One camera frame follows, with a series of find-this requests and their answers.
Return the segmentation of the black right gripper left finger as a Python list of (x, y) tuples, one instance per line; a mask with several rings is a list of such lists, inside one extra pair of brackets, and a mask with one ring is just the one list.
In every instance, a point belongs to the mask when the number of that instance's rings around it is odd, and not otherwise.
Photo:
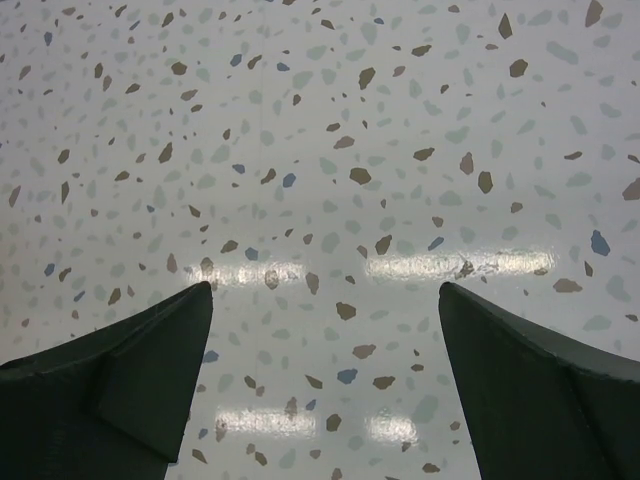
[(1, 366), (4, 479), (162, 479), (178, 460), (213, 314), (200, 282)]

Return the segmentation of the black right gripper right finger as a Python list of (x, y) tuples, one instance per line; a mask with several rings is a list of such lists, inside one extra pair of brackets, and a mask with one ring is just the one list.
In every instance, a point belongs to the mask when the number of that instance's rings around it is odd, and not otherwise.
[(638, 478), (638, 362), (455, 283), (438, 311), (482, 478)]

